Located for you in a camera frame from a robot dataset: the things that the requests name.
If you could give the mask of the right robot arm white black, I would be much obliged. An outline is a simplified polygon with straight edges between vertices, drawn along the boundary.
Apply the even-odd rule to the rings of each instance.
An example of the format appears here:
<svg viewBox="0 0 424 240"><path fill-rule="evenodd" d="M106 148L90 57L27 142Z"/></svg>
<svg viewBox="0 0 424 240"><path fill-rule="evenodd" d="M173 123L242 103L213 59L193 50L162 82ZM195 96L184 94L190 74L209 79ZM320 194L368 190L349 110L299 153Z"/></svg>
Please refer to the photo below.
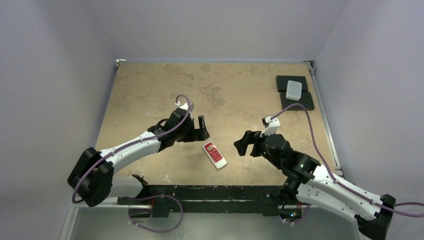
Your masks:
<svg viewBox="0 0 424 240"><path fill-rule="evenodd" d="M369 239L386 239L396 203L393 196L370 193L334 175L317 159L294 150L281 134L262 136L248 130L233 145L240 156L252 145L252 157L265 158L287 177L279 193L270 195L273 200L315 205L352 222Z"/></svg>

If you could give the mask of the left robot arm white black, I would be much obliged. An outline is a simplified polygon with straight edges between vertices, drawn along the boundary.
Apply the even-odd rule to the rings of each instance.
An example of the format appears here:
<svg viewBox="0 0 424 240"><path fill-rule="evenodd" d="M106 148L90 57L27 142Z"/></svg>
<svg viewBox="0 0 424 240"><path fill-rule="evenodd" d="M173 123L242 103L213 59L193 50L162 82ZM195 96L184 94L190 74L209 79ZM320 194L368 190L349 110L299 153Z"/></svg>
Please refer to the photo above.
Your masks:
<svg viewBox="0 0 424 240"><path fill-rule="evenodd" d="M210 134L204 116L198 116L196 128L191 113L186 107L178 107L132 140L103 150L85 149L67 178L73 189L72 202L97 206L112 197L114 175L126 166L175 143L207 140Z"/></svg>

